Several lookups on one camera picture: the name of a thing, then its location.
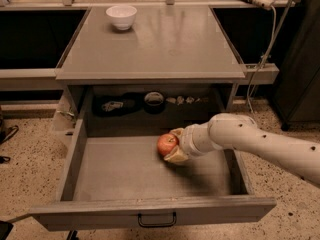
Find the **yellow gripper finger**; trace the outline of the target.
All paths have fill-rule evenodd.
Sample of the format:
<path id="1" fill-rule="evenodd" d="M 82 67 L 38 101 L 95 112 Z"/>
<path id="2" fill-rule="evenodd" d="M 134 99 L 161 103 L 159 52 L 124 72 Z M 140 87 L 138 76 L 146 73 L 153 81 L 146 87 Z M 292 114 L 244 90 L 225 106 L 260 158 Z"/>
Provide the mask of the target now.
<path id="1" fill-rule="evenodd" d="M 177 138 L 180 138 L 183 134 L 183 128 L 175 128 L 169 131 L 170 134 L 174 135 Z"/>
<path id="2" fill-rule="evenodd" d="M 164 156 L 164 160 L 172 164 L 180 164 L 188 159 L 188 155 L 180 148 L 179 145 L 176 145 L 168 154 Z"/>

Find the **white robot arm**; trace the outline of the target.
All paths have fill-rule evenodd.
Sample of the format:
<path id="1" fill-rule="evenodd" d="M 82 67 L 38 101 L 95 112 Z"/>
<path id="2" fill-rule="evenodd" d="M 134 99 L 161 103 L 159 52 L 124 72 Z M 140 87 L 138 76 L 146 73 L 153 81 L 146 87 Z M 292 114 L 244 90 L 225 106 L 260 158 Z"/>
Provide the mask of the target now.
<path id="1" fill-rule="evenodd" d="M 320 185 L 320 144 L 263 131 L 249 116 L 220 113 L 207 123 L 170 131 L 178 144 L 164 160 L 181 164 L 214 151 L 251 153 L 290 173 Z"/>

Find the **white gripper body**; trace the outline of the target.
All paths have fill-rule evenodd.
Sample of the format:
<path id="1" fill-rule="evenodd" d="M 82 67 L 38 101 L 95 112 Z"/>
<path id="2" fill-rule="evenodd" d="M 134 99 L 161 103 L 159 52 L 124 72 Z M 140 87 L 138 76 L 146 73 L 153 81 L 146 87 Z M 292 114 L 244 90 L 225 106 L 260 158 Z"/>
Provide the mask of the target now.
<path id="1" fill-rule="evenodd" d="M 222 150 L 220 145 L 211 140 L 207 123 L 193 124 L 184 128 L 179 137 L 179 146 L 190 158 Z"/>

